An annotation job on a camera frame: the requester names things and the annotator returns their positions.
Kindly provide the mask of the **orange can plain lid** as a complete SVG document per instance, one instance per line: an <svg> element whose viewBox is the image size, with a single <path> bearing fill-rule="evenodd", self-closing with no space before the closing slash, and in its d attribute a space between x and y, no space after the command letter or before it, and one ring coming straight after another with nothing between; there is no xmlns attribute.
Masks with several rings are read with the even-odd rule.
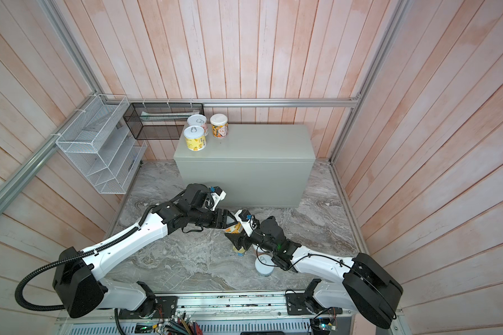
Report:
<svg viewBox="0 0 503 335"><path fill-rule="evenodd" d="M240 234L242 231L243 226L240 222L236 222L232 226L229 226L224 230L226 234Z"/></svg>

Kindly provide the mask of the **yellow label white-lid can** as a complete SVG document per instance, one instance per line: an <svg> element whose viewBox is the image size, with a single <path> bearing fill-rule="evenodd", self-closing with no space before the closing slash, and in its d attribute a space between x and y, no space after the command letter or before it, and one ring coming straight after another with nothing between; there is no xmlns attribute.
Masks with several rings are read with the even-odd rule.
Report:
<svg viewBox="0 0 503 335"><path fill-rule="evenodd" d="M188 126L183 131L187 148L193 152L199 152L206 147L205 130L202 126Z"/></svg>

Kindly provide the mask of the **pink label white can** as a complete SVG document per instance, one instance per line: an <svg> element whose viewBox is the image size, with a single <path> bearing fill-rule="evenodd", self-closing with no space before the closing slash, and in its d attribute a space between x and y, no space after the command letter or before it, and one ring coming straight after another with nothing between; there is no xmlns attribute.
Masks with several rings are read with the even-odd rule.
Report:
<svg viewBox="0 0 503 335"><path fill-rule="evenodd" d="M205 135L208 134L208 120L205 115L193 114L188 117L187 123L190 126L200 126L204 130Z"/></svg>

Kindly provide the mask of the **yellow can plain lid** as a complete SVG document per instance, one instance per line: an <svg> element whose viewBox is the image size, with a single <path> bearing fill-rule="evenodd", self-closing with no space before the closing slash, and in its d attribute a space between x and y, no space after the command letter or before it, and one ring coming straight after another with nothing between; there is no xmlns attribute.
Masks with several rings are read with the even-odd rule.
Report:
<svg viewBox="0 0 503 335"><path fill-rule="evenodd" d="M214 114L210 118L212 135L215 138L225 138L228 135L229 119L225 114Z"/></svg>

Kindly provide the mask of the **yellow oval sardine tin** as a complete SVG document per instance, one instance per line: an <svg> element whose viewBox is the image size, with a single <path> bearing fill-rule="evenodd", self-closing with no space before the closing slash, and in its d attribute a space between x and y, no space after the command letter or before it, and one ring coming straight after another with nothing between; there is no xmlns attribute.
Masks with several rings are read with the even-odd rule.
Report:
<svg viewBox="0 0 503 335"><path fill-rule="evenodd" d="M246 249L243 247L241 247L241 248L233 247L233 251L235 253L237 253L237 255L239 255L239 256L243 256L246 253Z"/></svg>

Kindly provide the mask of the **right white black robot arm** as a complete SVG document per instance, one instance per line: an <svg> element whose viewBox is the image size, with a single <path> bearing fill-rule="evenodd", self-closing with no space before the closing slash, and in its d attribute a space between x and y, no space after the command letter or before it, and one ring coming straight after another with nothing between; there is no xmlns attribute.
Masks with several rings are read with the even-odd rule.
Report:
<svg viewBox="0 0 503 335"><path fill-rule="evenodd" d="M271 261L267 267L312 274L307 287L308 307L356 309L366 320L387 329L397 318L402 286L368 254L343 258L313 251L285 236L274 216L259 221L247 211L222 220L226 236L237 249L255 246Z"/></svg>

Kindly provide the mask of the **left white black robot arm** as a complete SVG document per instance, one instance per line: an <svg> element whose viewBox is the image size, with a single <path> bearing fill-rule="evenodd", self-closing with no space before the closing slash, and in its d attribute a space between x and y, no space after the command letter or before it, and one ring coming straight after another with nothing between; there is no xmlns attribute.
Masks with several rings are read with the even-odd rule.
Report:
<svg viewBox="0 0 503 335"><path fill-rule="evenodd" d="M60 255L53 288L71 318L81 318L96 309L124 309L142 317L156 310L156 296L146 283L122 284L106 275L123 260L176 230L195 225L226 230L238 224L236 216L219 209L225 198L219 187L190 184L168 202L152 205L126 230L82 251L68 248Z"/></svg>

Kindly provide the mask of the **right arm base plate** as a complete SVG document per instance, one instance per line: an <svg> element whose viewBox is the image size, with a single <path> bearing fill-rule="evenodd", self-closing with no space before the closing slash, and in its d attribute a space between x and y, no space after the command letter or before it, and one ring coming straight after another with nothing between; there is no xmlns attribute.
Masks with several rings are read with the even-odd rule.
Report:
<svg viewBox="0 0 503 335"><path fill-rule="evenodd" d="M319 314L343 314L342 308L331 307L326 309L305 293L296 293L292 290L284 294L286 301L286 312L289 315L319 315Z"/></svg>

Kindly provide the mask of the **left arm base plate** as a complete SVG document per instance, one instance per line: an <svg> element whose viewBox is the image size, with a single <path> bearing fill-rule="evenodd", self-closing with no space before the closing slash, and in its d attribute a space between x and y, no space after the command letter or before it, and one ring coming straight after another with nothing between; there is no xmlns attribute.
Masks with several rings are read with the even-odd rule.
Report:
<svg viewBox="0 0 503 335"><path fill-rule="evenodd" d="M148 297L136 310L121 310L119 319L132 320L144 319L167 319L174 318L177 309L178 296L154 296Z"/></svg>

